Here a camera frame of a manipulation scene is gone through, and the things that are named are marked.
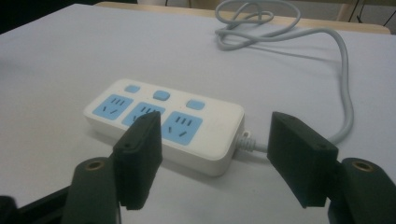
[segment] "blue button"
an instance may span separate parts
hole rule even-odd
[[[169,96],[171,96],[171,94],[167,91],[156,91],[152,97],[156,100],[165,101],[169,99]]]
[[[195,110],[202,110],[205,106],[205,103],[202,101],[197,100],[189,100],[186,104],[186,107],[195,109]]]
[[[131,92],[131,93],[136,93],[140,90],[139,86],[135,86],[135,85],[129,85],[125,88],[125,91]]]

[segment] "blue outlet cover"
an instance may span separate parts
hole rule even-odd
[[[202,121],[195,116],[174,111],[162,126],[163,138],[186,146],[195,136]]]
[[[131,98],[112,94],[93,110],[93,114],[114,120],[133,102]]]
[[[159,111],[161,114],[165,111],[165,108],[151,105],[145,102],[139,103],[132,111],[125,117],[122,121],[122,124],[126,126],[131,126],[134,121],[139,118],[140,116],[147,114],[149,112]]]

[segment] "power cord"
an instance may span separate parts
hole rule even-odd
[[[230,4],[236,4],[236,3],[244,3],[240,8],[238,8],[235,13],[233,14],[233,17],[230,20],[224,19],[220,16],[220,12],[227,7]],[[274,18],[274,14],[269,11],[264,11],[262,9],[262,6],[260,5],[261,3],[272,3],[272,4],[278,4],[282,5],[285,7],[289,7],[292,10],[295,11],[296,13],[296,18],[295,20],[288,26],[281,28],[277,31],[255,36],[255,35],[248,35],[243,32],[238,32],[235,31],[234,28],[241,24],[259,24],[263,25],[269,21],[271,21]],[[255,7],[257,9],[256,12],[247,14],[246,17],[242,18],[241,20],[238,20],[237,18],[243,12],[247,7]],[[347,57],[347,46],[343,40],[343,38],[333,29],[330,28],[315,28],[315,29],[309,29],[309,30],[303,30],[298,33],[288,33],[300,20],[301,18],[301,12],[300,10],[293,4],[289,2],[284,2],[280,0],[228,0],[225,2],[222,2],[216,7],[216,18],[227,24],[226,27],[222,29],[218,29],[216,31],[216,34],[218,35],[217,42],[218,46],[222,50],[235,50],[235,49],[241,49],[245,48],[247,46],[250,46],[252,44],[258,43],[258,42],[278,42],[278,41],[286,41],[286,40],[291,40],[294,38],[306,36],[306,35],[314,35],[314,34],[319,34],[319,33],[325,33],[330,35],[335,42],[338,45],[338,48],[340,49],[341,53],[341,76],[340,76],[340,93],[341,93],[341,100],[343,103],[344,107],[344,124],[342,128],[332,137],[330,137],[328,140],[333,143],[333,144],[338,144],[342,140],[344,140],[347,135],[350,133],[350,130],[352,129],[353,126],[353,120],[354,120],[354,111],[353,111],[353,105],[352,101],[350,99],[350,94],[349,94],[349,87],[348,87],[348,57]],[[243,37],[246,40],[240,41],[240,42],[232,42],[228,41],[225,39],[228,35],[233,35],[233,36],[239,36]],[[260,151],[260,152],[266,152],[267,151],[267,146],[264,144],[257,144],[256,140],[246,137],[243,135],[237,136],[236,138],[236,148],[238,149],[243,149],[247,151]]]

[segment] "table surface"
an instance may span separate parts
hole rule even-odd
[[[23,206],[68,186],[79,163],[109,156],[116,140],[96,133],[83,109],[122,78],[239,104],[259,142],[268,140],[273,111],[325,137],[340,128],[340,56],[330,37],[221,51],[215,30],[223,26],[208,17],[73,5],[0,35],[0,193]],[[396,38],[339,34],[356,118],[337,145],[338,160],[372,161],[396,181]],[[328,223],[327,207],[303,209],[264,154],[243,151],[216,178],[164,161],[145,207],[121,214],[135,224]]]
[[[184,14],[184,15],[194,15],[194,16],[204,16],[204,17],[215,17],[215,12],[208,9],[197,9],[197,8],[184,8],[184,7],[161,7],[161,6],[149,6],[149,5],[136,5],[136,4],[126,4],[126,3],[116,3],[116,2],[101,2],[96,4],[99,7],[114,7],[121,9],[132,9],[132,10],[144,10],[153,12],[164,12],[172,14]],[[233,15],[232,12],[224,12],[224,17],[229,17]],[[279,25],[290,24],[294,18],[288,17],[275,17],[271,23]],[[335,30],[344,31],[355,31],[364,33],[375,33],[375,34],[390,34],[390,30],[387,27],[377,25],[377,24],[362,24],[353,22],[343,22],[343,21],[320,21],[311,19],[300,19],[298,23],[299,27],[331,27]]]

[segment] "power strip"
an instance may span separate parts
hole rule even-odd
[[[161,112],[163,157],[206,175],[222,175],[242,134],[240,105],[122,79],[84,110],[99,133],[120,139],[141,115]]]

